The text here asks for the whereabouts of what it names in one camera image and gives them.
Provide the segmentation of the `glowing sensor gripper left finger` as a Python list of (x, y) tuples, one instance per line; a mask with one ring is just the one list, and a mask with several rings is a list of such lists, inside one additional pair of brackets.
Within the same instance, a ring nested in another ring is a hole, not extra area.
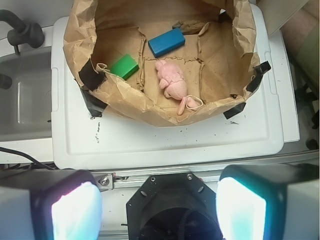
[(88, 170), (0, 173), (2, 240), (96, 240), (102, 195)]

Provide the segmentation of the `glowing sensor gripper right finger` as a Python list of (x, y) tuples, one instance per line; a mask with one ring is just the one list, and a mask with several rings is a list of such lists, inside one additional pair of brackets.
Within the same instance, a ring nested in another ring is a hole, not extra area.
[(228, 165), (217, 185), (216, 213), (227, 240), (318, 240), (320, 168)]

